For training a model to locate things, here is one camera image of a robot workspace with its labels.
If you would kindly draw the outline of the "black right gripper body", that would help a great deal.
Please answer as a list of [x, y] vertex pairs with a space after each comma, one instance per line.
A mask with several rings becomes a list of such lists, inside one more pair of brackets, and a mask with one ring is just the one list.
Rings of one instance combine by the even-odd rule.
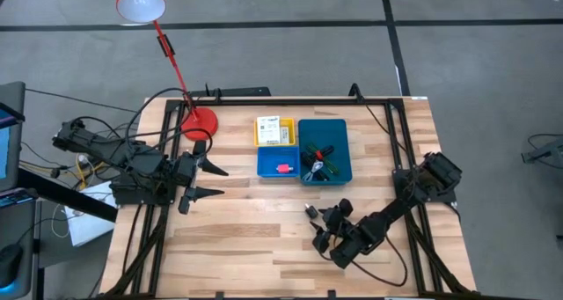
[[327, 231], [335, 238], [345, 238], [354, 225], [342, 215], [325, 215]]

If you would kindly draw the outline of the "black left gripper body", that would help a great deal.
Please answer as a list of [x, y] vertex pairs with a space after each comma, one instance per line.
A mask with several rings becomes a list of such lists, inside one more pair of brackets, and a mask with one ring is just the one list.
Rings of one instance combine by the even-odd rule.
[[197, 172], [197, 159], [189, 152], [183, 152], [170, 160], [169, 187], [190, 187]]

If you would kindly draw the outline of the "green and white cable package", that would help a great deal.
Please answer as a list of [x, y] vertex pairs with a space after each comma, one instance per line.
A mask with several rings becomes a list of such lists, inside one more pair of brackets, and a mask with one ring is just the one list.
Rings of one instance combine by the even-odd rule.
[[279, 116], [263, 116], [257, 118], [258, 145], [279, 144], [281, 129]]

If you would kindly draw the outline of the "small blue plastic bin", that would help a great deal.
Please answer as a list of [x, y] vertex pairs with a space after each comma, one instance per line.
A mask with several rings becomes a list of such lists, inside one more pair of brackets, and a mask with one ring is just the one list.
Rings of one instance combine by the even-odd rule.
[[[276, 171], [277, 165], [289, 164], [294, 170], [287, 174]], [[293, 178], [300, 176], [300, 151], [296, 146], [259, 147], [257, 174], [262, 178]]]

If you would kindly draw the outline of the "large teal plastic bin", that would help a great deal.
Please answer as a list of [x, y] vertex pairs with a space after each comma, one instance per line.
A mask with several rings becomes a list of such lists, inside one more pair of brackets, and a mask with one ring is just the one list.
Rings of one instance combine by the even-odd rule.
[[347, 124], [342, 119], [298, 122], [300, 178], [306, 186], [341, 186], [353, 178]]

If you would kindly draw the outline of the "small yellow plastic bin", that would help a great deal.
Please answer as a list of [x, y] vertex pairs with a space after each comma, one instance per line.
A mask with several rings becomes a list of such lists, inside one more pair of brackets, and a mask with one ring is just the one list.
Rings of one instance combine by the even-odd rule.
[[280, 128], [289, 127], [290, 133], [290, 144], [271, 144], [271, 145], [258, 145], [257, 138], [257, 119], [254, 122], [254, 145], [257, 147], [269, 147], [269, 146], [294, 146], [296, 144], [296, 131], [295, 131], [295, 121], [293, 118], [282, 118], [280, 117]]

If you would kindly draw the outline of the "black power strip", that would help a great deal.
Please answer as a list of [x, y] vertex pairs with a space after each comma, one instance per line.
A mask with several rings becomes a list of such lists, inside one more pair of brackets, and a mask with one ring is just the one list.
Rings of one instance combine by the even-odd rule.
[[206, 88], [202, 91], [192, 91], [193, 98], [199, 97], [270, 97], [271, 92], [268, 87], [244, 87], [244, 88], [229, 88], [229, 89], [209, 89]]

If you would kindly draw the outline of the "white cardboard box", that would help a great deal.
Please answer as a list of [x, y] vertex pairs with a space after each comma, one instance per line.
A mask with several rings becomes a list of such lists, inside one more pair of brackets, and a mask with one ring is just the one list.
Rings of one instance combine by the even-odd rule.
[[[81, 193], [116, 208], [117, 204], [110, 185], [111, 182], [107, 181], [96, 186], [87, 187], [81, 190]], [[84, 245], [114, 228], [114, 222], [112, 221], [87, 215], [69, 207], [64, 207], [64, 213], [69, 218], [69, 236], [71, 244], [75, 247]]]

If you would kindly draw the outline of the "dark side desk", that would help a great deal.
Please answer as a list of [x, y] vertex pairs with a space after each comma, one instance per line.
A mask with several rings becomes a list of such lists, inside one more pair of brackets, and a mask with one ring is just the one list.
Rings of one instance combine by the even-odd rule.
[[[113, 208], [85, 194], [63, 187], [24, 169], [18, 170], [17, 185], [14, 188], [19, 187], [34, 189], [37, 192], [38, 198], [61, 203], [63, 206], [68, 206], [74, 210], [84, 212], [87, 215], [96, 216], [112, 222], [116, 220], [117, 208]], [[35, 245], [33, 235], [35, 227], [40, 224], [41, 221], [33, 221], [27, 229], [18, 236], [17, 240], [12, 240], [10, 243], [4, 242], [3, 245], [0, 245], [0, 250], [10, 244], [20, 244], [23, 248], [18, 275], [12, 284], [0, 289], [0, 296], [19, 297], [29, 291], [31, 276], [28, 273], [28, 268], [31, 267]]]

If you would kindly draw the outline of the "dark computer monitor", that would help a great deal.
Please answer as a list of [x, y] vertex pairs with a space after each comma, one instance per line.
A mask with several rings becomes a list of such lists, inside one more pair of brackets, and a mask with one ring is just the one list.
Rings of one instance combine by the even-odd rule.
[[0, 193], [17, 185], [26, 84], [0, 84]]

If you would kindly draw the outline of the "black computer mouse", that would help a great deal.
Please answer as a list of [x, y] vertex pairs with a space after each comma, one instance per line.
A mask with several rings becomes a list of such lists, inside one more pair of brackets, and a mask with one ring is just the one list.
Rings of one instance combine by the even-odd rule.
[[0, 250], [0, 289], [8, 287], [16, 279], [22, 254], [20, 244], [10, 244]]

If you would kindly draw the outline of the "black floor stand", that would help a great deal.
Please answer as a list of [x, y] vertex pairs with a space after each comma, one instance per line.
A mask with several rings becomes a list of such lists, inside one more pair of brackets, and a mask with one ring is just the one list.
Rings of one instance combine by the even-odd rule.
[[[532, 139], [536, 137], [554, 137], [554, 140], [541, 146], [534, 146]], [[563, 134], [535, 134], [529, 136], [527, 142], [533, 150], [521, 154], [524, 163], [538, 162], [563, 168]]]

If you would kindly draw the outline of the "black aluminium table frame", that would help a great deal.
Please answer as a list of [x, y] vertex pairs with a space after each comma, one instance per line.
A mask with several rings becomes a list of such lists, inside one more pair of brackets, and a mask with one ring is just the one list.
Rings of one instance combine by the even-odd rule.
[[[224, 193], [197, 201], [187, 215], [172, 210], [164, 242], [157, 296], [297, 300], [326, 296], [414, 296], [406, 226], [392, 225], [390, 238], [372, 254], [340, 269], [313, 249], [314, 230], [305, 205], [326, 208], [349, 199], [353, 220], [377, 211], [394, 196], [391, 172], [408, 156], [394, 151], [384, 132], [410, 131], [413, 156], [441, 148], [429, 103], [406, 98], [402, 110], [365, 106], [352, 98], [253, 98], [246, 106], [229, 99], [215, 106], [219, 129], [209, 159], [229, 175], [202, 173], [198, 183]], [[352, 180], [339, 187], [306, 187], [298, 179], [263, 179], [257, 174], [253, 125], [264, 115], [342, 119], [347, 124]]]

